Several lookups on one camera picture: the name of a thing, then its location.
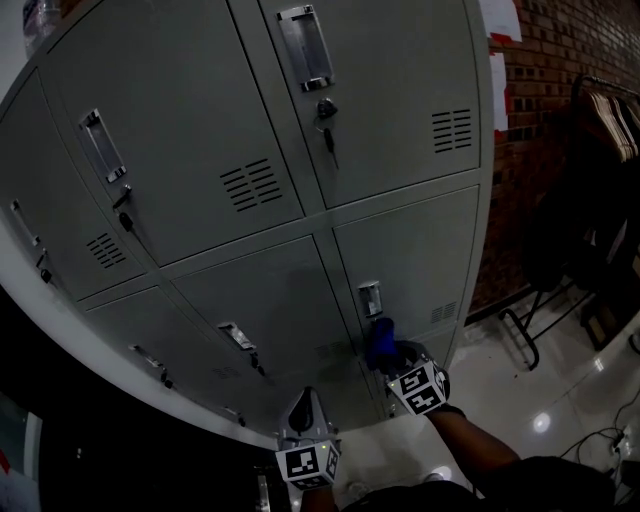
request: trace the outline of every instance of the black clothing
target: black clothing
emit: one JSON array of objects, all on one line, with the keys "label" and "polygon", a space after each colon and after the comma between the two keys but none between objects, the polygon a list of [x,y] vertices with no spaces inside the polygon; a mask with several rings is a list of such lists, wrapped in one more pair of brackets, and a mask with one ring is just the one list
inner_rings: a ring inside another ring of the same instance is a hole
[{"label": "black clothing", "polygon": [[490,474],[485,499],[453,482],[427,482],[369,493],[344,512],[609,510],[613,482],[593,468],[557,457],[533,457]]}]

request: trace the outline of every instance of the air vent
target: air vent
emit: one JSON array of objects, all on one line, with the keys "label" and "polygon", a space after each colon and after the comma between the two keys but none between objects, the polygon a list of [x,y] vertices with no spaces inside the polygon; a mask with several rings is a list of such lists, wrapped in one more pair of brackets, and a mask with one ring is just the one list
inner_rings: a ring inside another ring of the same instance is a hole
[{"label": "air vent", "polygon": [[316,355],[320,361],[352,353],[349,344],[340,341],[329,345],[320,345],[319,347],[315,347],[314,350],[316,351]]},{"label": "air vent", "polygon": [[91,240],[87,247],[102,265],[102,268],[105,269],[111,268],[127,259],[107,233],[103,233],[95,240]]},{"label": "air vent", "polygon": [[439,308],[434,309],[431,312],[431,323],[432,324],[438,323],[440,320],[442,320],[442,306],[440,306]]},{"label": "air vent", "polygon": [[278,179],[267,158],[221,174],[220,179],[237,212],[282,197]]},{"label": "air vent", "polygon": [[450,302],[446,306],[440,306],[431,311],[431,323],[437,324],[441,320],[451,318],[456,312],[457,302]]},{"label": "air vent", "polygon": [[240,372],[229,366],[225,366],[224,368],[213,368],[211,371],[220,380],[235,379],[240,377]]},{"label": "air vent", "polygon": [[470,109],[433,114],[431,125],[436,153],[468,148],[473,143]]},{"label": "air vent", "polygon": [[456,305],[457,305],[456,302],[447,304],[444,307],[444,315],[442,315],[442,318],[451,318],[453,314],[456,312]]}]

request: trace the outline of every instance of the brick wall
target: brick wall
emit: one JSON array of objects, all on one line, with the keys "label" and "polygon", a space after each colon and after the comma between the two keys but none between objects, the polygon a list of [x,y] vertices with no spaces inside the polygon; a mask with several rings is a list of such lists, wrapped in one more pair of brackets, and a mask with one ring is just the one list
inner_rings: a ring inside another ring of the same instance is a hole
[{"label": "brick wall", "polygon": [[527,285],[523,234],[559,176],[566,112],[580,73],[640,91],[640,2],[514,0],[522,43],[497,44],[507,66],[509,131],[496,139],[489,226],[471,311]]}]

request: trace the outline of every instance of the gray metal locker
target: gray metal locker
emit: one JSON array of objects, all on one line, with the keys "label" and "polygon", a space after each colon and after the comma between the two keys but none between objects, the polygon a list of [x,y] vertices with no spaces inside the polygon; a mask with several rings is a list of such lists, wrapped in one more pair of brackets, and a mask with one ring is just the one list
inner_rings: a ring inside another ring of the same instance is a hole
[{"label": "gray metal locker", "polygon": [[[462,0],[260,3],[328,207],[480,165]],[[323,98],[338,108],[326,121]]]},{"label": "gray metal locker", "polygon": [[179,392],[206,397],[214,412],[222,414],[228,406],[248,420],[259,410],[259,399],[247,402],[255,392],[245,391],[260,388],[258,373],[223,343],[206,338],[159,288],[99,306],[87,316],[124,357],[158,379],[162,369],[153,361],[164,365]]},{"label": "gray metal locker", "polygon": [[310,236],[178,278],[174,285],[222,335],[237,326],[256,346],[269,377],[354,357]]},{"label": "gray metal locker", "polygon": [[80,179],[34,71],[0,124],[2,209],[52,283],[80,300],[143,273]]},{"label": "gray metal locker", "polygon": [[351,293],[366,329],[360,286],[377,281],[396,337],[413,339],[458,318],[475,232],[478,187],[335,228]]},{"label": "gray metal locker", "polygon": [[163,266],[299,218],[225,2],[105,1],[49,55],[69,121]]}]

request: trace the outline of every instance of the white floor tile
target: white floor tile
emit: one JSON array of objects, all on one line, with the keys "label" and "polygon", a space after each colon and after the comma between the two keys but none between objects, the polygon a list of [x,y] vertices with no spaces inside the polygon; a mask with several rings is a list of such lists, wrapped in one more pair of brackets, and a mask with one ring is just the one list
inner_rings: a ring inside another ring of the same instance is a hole
[{"label": "white floor tile", "polygon": [[[553,322],[581,293],[558,297],[539,311],[531,332]],[[513,309],[525,313],[533,298],[526,297]],[[611,426],[616,410],[640,388],[640,355],[626,342],[638,325],[640,314],[618,339],[596,352],[579,325],[579,311],[573,312],[536,340],[541,361],[530,372],[526,363],[531,353],[522,348],[522,336],[510,320],[494,315],[469,327],[458,346],[449,368],[450,402],[523,458],[560,455],[588,433]],[[640,415],[640,399],[621,415],[620,425],[634,415]],[[343,453],[334,486],[340,507],[350,502],[350,482],[361,481],[374,490],[415,485],[437,468],[448,468],[453,481],[469,488],[426,418],[401,416],[343,432],[340,438]],[[599,436],[583,445],[581,460],[603,471],[617,464],[610,441]]]},{"label": "white floor tile", "polygon": [[545,351],[530,372],[504,322],[482,322],[481,342],[461,343],[453,358],[450,403],[492,434],[525,423],[567,391]]},{"label": "white floor tile", "polygon": [[568,397],[498,437],[521,458],[559,456],[586,435]]},{"label": "white floor tile", "polygon": [[401,416],[340,435],[342,457],[336,487],[354,481],[377,489],[426,476],[439,467],[452,470],[452,480],[466,485],[451,453],[429,421]]}]

